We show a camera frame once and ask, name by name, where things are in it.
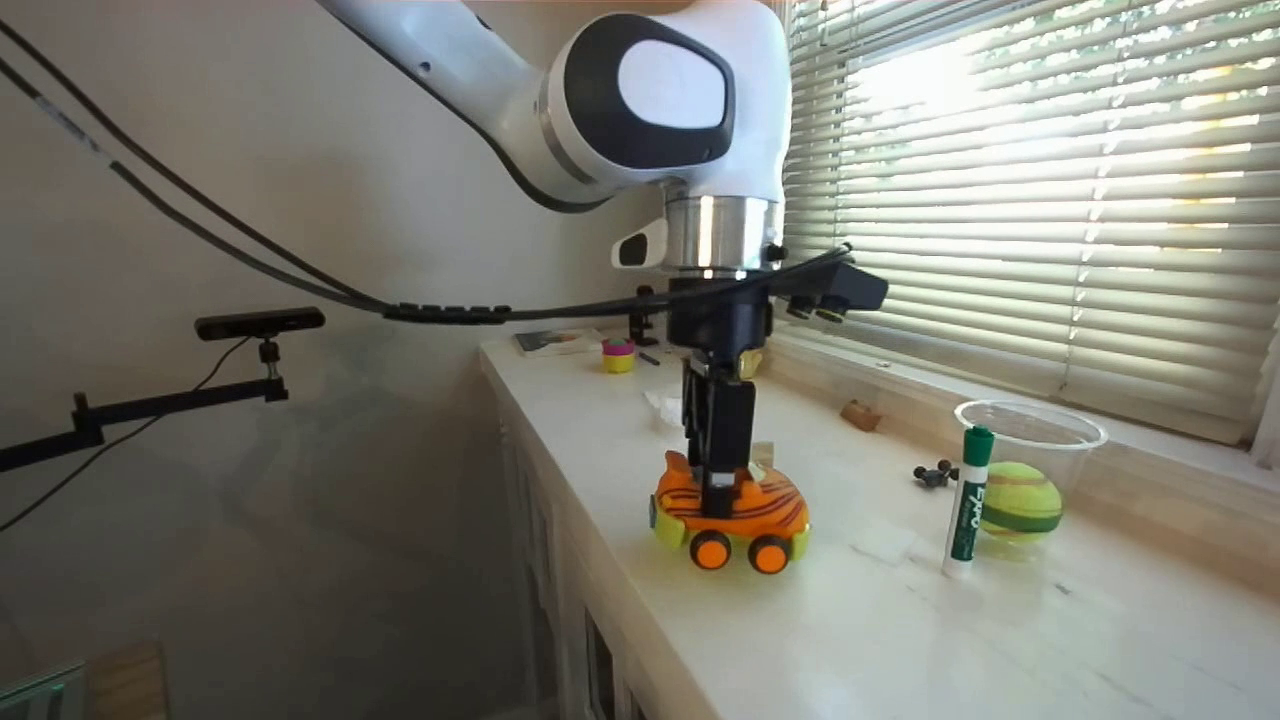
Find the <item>window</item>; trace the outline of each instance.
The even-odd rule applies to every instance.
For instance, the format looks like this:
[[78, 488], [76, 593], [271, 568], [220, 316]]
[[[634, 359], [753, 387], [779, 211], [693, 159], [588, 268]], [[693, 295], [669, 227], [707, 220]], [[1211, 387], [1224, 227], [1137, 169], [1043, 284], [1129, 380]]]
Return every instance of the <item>window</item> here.
[[1280, 0], [800, 0], [787, 242], [839, 335], [1243, 443], [1280, 307]]

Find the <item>wall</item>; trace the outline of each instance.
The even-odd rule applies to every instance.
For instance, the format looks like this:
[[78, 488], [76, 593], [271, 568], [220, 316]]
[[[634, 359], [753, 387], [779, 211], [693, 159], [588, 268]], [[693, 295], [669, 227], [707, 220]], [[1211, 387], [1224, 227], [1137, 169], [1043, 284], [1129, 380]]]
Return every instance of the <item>wall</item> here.
[[[541, 62], [590, 12], [476, 7]], [[630, 286], [602, 252], [652, 197], [541, 211], [313, 0], [0, 0], [0, 15], [195, 186], [375, 295]], [[10, 44], [0, 54], [32, 71]], [[0, 443], [63, 432], [73, 390], [106, 404], [195, 383], [223, 350], [192, 335], [195, 316], [315, 303], [154, 217], [8, 82], [0, 252]], [[511, 327], [320, 307], [325, 330], [282, 335], [288, 404], [172, 414], [0, 535], [0, 681], [160, 638], [176, 715], [488, 715], [523, 698], [476, 377], [476, 338]], [[246, 377], [251, 348], [223, 380]], [[0, 517], [76, 459], [0, 477]]]

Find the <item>tennis ball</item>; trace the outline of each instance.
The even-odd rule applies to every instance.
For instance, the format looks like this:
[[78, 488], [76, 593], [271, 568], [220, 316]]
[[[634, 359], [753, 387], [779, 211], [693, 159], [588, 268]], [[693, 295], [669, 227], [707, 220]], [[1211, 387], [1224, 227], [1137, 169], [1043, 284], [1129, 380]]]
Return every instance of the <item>tennis ball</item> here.
[[1039, 535], [1064, 519], [1064, 493], [1037, 462], [990, 462], [982, 493], [982, 528]]

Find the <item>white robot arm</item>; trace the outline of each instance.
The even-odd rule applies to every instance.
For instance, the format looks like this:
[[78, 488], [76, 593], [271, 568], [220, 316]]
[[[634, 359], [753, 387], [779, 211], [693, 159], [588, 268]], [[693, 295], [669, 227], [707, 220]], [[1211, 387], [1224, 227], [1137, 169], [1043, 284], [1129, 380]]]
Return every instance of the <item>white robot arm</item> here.
[[459, 0], [320, 4], [468, 120], [531, 200], [579, 211], [664, 184], [672, 270], [741, 277], [777, 260], [790, 71], [764, 0], [599, 15], [548, 71]]

